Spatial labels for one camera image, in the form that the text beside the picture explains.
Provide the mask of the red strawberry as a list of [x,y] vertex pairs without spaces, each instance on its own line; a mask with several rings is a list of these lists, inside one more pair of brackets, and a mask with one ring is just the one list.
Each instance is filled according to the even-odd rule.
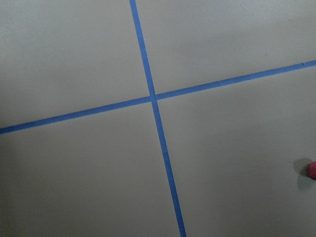
[[316,162],[311,162],[307,166],[306,174],[309,178],[316,180]]

